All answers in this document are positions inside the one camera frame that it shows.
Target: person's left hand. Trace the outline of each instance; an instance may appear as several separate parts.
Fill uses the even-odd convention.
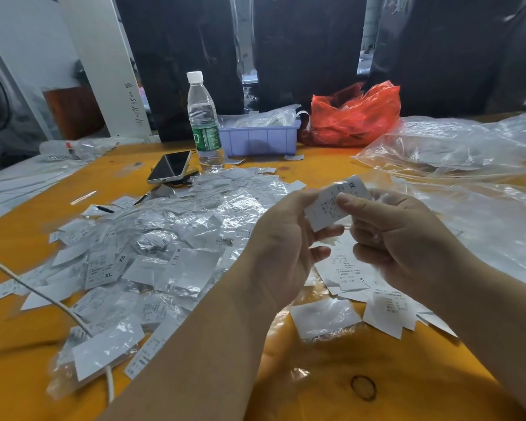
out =
[[[236,263],[248,266],[249,280],[265,294],[277,313],[296,298],[314,263],[331,254],[326,246],[309,247],[344,232],[342,225],[312,231],[304,208],[317,196],[317,190],[292,192],[270,208],[253,228]]]

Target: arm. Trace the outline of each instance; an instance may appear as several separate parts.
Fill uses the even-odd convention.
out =
[[[441,316],[526,409],[526,284],[485,264],[426,205],[396,192],[349,195],[358,259]]]
[[[259,219],[238,261],[100,421],[243,419],[273,318],[330,254],[309,246],[344,231],[313,234],[303,209],[316,198],[293,192]]]

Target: person's left arm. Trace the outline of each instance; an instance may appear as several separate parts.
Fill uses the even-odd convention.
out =
[[[303,209],[317,192],[294,192],[267,211],[244,252],[100,421],[243,419],[274,316],[330,254],[309,246],[343,226],[313,233]]]

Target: green bottle label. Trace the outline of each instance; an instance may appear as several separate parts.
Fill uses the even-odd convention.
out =
[[[220,149],[220,134],[218,133],[218,126],[210,126],[206,128],[193,128],[193,139],[195,139],[195,146],[201,152]]]

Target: purple plastic basket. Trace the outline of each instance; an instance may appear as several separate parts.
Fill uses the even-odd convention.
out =
[[[290,127],[221,128],[220,141],[227,156],[295,155],[301,123],[296,120]]]

